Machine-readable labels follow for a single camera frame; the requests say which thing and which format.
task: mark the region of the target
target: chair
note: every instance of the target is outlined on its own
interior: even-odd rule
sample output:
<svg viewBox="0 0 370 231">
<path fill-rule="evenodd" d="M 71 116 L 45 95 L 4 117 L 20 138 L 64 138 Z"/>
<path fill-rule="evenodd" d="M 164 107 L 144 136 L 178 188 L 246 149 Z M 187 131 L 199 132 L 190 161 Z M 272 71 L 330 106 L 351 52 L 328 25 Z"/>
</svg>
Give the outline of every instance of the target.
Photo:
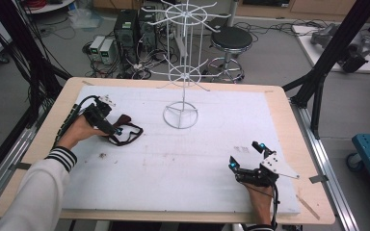
<svg viewBox="0 0 370 231">
<path fill-rule="evenodd" d="M 225 52 L 224 57 L 213 59 L 207 64 L 207 68 L 202 74 L 205 75 L 218 75 L 213 77 L 212 81 L 216 78 L 231 81 L 236 84 L 245 78 L 245 72 L 242 66 L 234 59 L 232 55 L 240 55 L 249 50 L 252 44 L 251 34 L 236 27 L 223 27 L 219 33 L 212 33 L 211 43 L 220 51 Z"/>
</svg>

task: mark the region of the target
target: rotating wire display rack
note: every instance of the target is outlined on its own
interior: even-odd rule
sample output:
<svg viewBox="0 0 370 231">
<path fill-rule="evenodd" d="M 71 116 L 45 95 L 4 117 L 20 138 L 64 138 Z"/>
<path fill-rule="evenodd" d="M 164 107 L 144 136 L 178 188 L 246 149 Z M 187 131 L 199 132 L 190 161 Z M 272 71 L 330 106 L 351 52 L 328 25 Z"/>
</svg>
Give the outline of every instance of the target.
<svg viewBox="0 0 370 231">
<path fill-rule="evenodd" d="M 156 25 L 163 22 L 171 22 L 176 25 L 180 30 L 179 39 L 183 44 L 183 51 L 187 53 L 183 59 L 179 59 L 179 64 L 174 65 L 170 61 L 170 49 L 168 49 L 167 56 L 164 59 L 168 62 L 168 72 L 156 72 L 152 71 L 154 74 L 167 75 L 170 82 L 163 86 L 175 85 L 181 87 L 182 91 L 182 101 L 173 102 L 166 106 L 163 117 L 167 124 L 173 128 L 185 129 L 194 126 L 198 122 L 198 109 L 189 102 L 186 102 L 185 95 L 186 89 L 192 86 L 198 86 L 203 90 L 208 89 L 202 87 L 199 82 L 201 79 L 200 67 L 205 65 L 208 60 L 201 62 L 201 47 L 202 47 L 202 35 L 203 31 L 208 28 L 213 33 L 218 33 L 219 31 L 211 28 L 205 23 L 208 16 L 214 17 L 229 17 L 230 15 L 219 15 L 219 14 L 209 14 L 205 9 L 214 7 L 216 5 L 208 6 L 196 6 L 189 4 L 189 0 L 186 3 L 171 4 L 161 0 L 164 4 L 169 5 L 166 10 L 143 10 L 145 12 L 151 13 L 163 13 L 165 18 L 157 22 L 148 22 L 150 25 Z M 193 66 L 193 50 L 192 44 L 194 39 L 194 27 L 200 26 L 200 36 L 199 36 L 199 49 L 198 49 L 198 62 Z M 167 38 L 169 37 L 170 26 L 167 23 Z M 167 46 L 170 47 L 170 40 L 167 39 Z M 217 77 L 218 75 L 203 75 L 204 77 Z"/>
</svg>

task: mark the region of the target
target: round stool seat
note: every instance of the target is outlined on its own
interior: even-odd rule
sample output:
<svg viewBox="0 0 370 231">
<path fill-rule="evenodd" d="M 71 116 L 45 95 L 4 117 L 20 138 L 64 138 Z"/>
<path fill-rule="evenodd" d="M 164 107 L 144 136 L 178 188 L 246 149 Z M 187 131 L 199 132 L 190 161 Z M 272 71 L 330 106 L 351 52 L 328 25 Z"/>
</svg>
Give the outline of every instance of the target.
<svg viewBox="0 0 370 231">
<path fill-rule="evenodd" d="M 212 33 L 212 45 L 229 53 L 242 53 L 251 48 L 251 34 L 236 27 L 223 27 L 219 33 Z"/>
</svg>

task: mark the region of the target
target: gray floor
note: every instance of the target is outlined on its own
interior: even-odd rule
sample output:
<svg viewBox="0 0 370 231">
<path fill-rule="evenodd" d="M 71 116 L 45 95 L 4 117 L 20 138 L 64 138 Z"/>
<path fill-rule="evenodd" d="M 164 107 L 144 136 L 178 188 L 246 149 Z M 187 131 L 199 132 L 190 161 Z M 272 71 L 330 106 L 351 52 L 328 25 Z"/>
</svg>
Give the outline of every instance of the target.
<svg viewBox="0 0 370 231">
<path fill-rule="evenodd" d="M 65 11 L 57 11 L 41 14 L 35 20 L 37 23 L 51 23 L 66 17 Z M 251 18 L 237 21 L 264 27 L 281 22 Z M 85 76 L 91 69 L 87 56 L 82 53 L 83 45 L 92 41 L 95 35 L 109 34 L 114 23 L 112 19 L 104 19 L 99 28 L 73 31 L 68 22 L 64 22 L 53 27 L 56 35 L 51 34 L 43 41 L 68 72 Z M 246 71 L 245 80 L 239 84 L 283 86 L 311 69 L 296 38 L 276 31 L 258 37 L 259 41 L 239 57 Z M 202 47 L 204 59 L 222 56 L 208 45 L 206 38 Z M 164 77 L 153 75 L 151 80 L 164 80 Z M 27 89 L 26 81 L 13 62 L 0 64 L 0 144 L 28 107 Z M 292 96 L 296 91 L 291 90 L 287 95 Z M 345 165 L 346 156 L 356 151 L 351 137 L 358 133 L 370 133 L 370 74 L 332 72 L 325 83 L 320 136 L 359 229 L 370 230 L 370 176 L 366 171 L 350 172 Z M 61 220 L 57 230 L 68 229 L 69 223 L 69 220 Z M 94 227 L 94 221 L 79 220 L 75 230 L 94 230 Z M 166 224 L 164 230 L 174 230 L 174 227 L 174 224 Z M 337 221 L 333 225 L 305 225 L 304 230 L 335 231 L 342 228 Z"/>
</svg>

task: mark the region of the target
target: black pole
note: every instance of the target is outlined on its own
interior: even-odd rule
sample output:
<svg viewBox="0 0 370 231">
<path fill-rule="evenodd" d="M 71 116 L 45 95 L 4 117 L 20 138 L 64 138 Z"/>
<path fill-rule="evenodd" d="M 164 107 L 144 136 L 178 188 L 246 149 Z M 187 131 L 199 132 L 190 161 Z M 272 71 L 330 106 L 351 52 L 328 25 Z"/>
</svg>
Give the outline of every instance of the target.
<svg viewBox="0 0 370 231">
<path fill-rule="evenodd" d="M 344 54 L 348 45 L 369 17 L 370 0 L 357 0 L 335 32 L 315 66 L 302 78 L 283 86 L 283 89 L 288 91 L 302 85 L 299 92 L 291 98 L 293 104 L 297 104 L 302 108 L 306 107 L 308 100 L 315 94 L 311 115 L 311 131 L 317 139 L 320 139 L 318 135 L 318 125 L 324 82 L 332 67 L 340 59 L 341 55 Z"/>
</svg>

